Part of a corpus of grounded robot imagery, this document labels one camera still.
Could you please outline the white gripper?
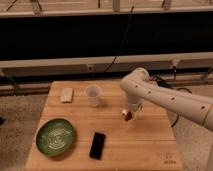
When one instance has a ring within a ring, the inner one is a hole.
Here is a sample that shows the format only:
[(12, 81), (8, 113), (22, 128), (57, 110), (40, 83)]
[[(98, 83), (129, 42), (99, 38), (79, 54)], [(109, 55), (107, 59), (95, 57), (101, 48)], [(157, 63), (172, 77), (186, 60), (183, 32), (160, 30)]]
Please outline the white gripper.
[(124, 98), (124, 106), (125, 108), (122, 110), (130, 111), (132, 113), (132, 118), (135, 113), (141, 108), (143, 101), (141, 99), (137, 99), (136, 101), (130, 101), (127, 97)]

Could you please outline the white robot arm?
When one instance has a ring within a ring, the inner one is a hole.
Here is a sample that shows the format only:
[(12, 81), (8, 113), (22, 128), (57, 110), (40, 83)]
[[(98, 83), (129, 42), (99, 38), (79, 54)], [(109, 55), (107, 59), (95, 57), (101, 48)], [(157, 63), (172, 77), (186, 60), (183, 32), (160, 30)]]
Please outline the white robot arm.
[(128, 104), (148, 100), (213, 132), (213, 98), (160, 87), (149, 83), (149, 78), (148, 71), (139, 67), (121, 79)]

